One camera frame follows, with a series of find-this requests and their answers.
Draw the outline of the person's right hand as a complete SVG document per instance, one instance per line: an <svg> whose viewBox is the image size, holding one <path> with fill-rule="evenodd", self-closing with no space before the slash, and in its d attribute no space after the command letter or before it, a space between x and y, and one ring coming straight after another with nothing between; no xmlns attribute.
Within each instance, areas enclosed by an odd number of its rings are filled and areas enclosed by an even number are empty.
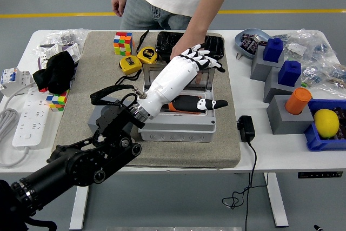
<svg viewBox="0 0 346 231"><path fill-rule="evenodd" d="M112 10L118 17L122 17L127 0L111 0Z"/></svg>

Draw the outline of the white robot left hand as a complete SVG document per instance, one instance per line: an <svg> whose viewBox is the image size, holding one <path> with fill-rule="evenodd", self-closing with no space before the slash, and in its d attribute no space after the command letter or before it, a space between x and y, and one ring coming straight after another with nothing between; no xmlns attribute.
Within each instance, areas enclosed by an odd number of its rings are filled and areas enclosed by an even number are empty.
<svg viewBox="0 0 346 231"><path fill-rule="evenodd" d="M146 98L137 100L135 108L146 119L155 118L164 104L176 98L182 90L206 68L225 72L222 64L208 56L209 50L202 50L198 44L175 56L163 68L145 92Z"/></svg>

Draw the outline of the person's left hand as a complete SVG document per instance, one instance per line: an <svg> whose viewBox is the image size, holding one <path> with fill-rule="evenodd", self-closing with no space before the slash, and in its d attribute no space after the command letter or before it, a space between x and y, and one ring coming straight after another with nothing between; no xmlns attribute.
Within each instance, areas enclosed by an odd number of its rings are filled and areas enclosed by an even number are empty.
<svg viewBox="0 0 346 231"><path fill-rule="evenodd" d="M172 60L174 57L178 56L179 54L191 47L194 47L198 44L203 44L205 41L206 33L207 31L189 32L186 30L183 36L174 45L170 55L170 60Z"/></svg>

